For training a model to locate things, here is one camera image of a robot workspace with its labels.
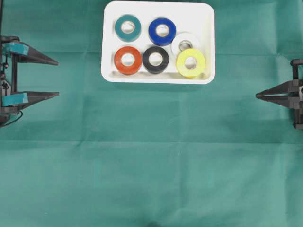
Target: black wire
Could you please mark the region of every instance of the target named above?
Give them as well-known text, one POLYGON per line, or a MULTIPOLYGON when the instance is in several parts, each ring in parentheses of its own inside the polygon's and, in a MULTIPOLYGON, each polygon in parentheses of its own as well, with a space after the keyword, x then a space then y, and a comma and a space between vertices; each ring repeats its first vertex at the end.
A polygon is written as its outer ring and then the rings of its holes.
POLYGON ((15 122, 19 121, 19 120, 21 119, 21 117, 23 116, 23 112, 22 112, 21 110, 19 110, 19 112, 21 113, 21 115, 20 115, 20 116, 19 116, 17 119, 13 120, 13 121, 12 121, 12 122, 10 122, 10 123, 4 124, 4 125, 0 125, 0 128, 3 128, 3 127, 6 127, 6 126, 9 126, 9 125, 11 125, 11 124, 13 124, 13 123, 15 123, 15 122))

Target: green tablecloth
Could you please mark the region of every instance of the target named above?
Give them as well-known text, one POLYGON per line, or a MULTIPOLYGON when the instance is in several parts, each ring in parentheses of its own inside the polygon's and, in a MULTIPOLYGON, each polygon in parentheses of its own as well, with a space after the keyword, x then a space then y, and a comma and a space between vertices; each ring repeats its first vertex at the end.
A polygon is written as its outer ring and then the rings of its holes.
POLYGON ((303 225, 303 132, 255 94, 292 78, 301 0, 206 0, 207 86, 109 83, 102 0, 6 0, 3 35, 60 62, 20 64, 19 89, 61 96, 0 130, 0 226, 303 225))

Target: tape roll hole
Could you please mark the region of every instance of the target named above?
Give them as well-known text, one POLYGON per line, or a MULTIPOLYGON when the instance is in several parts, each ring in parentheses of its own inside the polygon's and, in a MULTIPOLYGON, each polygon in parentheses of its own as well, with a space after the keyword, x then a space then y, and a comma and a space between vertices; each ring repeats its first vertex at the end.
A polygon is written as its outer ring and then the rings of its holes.
POLYGON ((161 24, 156 27, 156 34, 160 37, 165 37, 169 34, 169 27, 161 24))
POLYGON ((125 53, 122 55, 121 63, 124 66, 132 66, 134 64, 134 56, 131 53, 125 53))
POLYGON ((188 57, 185 59, 185 67, 189 70, 193 70, 195 67, 197 67, 197 59, 194 57, 188 57))
POLYGON ((129 21, 129 20, 123 22, 122 25, 121 25, 121 30, 125 34, 132 33, 135 30, 135 28, 136 28, 136 25, 134 25, 134 23, 132 21, 129 21))
POLYGON ((153 66, 158 66, 161 65, 163 62, 163 57, 160 53, 152 53, 149 58, 148 61, 150 62, 151 65, 153 66))
POLYGON ((181 51, 184 51, 184 50, 190 49, 190 48, 193 48, 193 44, 192 44, 190 41, 188 41, 188 40, 183 40, 183 41, 180 42, 180 44, 179 44, 179 49, 180 49, 181 51))

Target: black tape roll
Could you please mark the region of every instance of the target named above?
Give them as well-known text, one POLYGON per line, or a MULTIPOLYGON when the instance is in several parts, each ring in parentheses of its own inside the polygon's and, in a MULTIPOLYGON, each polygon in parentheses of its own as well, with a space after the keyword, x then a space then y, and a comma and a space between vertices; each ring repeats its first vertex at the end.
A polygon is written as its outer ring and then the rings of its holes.
POLYGON ((142 61, 143 61, 143 65, 145 66, 146 70, 149 73, 152 74, 159 74, 162 73, 166 67, 169 64, 169 55, 166 52, 166 50, 164 50, 162 47, 159 46, 152 46, 150 48, 148 48, 142 57, 142 61), (149 58, 150 55, 153 53, 159 53, 162 56, 162 63, 160 65, 154 66, 150 63, 149 58))

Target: plastic tray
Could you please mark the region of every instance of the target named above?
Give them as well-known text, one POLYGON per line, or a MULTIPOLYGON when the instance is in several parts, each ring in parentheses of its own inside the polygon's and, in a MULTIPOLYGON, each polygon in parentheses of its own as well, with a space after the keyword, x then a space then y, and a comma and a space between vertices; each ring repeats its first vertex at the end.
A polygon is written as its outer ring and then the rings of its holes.
POLYGON ((101 55, 101 75, 110 82, 208 84, 215 77, 214 10, 205 3, 112 1, 104 10, 101 55), (121 41, 114 30, 116 20, 125 14, 136 16, 142 25, 140 37, 130 43, 121 41), (169 54, 169 65, 163 73, 150 74, 143 65, 131 76, 118 72, 114 64, 116 51, 123 46, 133 46, 143 54, 147 48, 153 46, 148 27, 157 17, 172 20, 176 25, 177 35, 188 32, 200 40, 200 51, 205 56, 205 70, 201 76, 187 79, 180 75, 170 45, 163 47, 169 54))

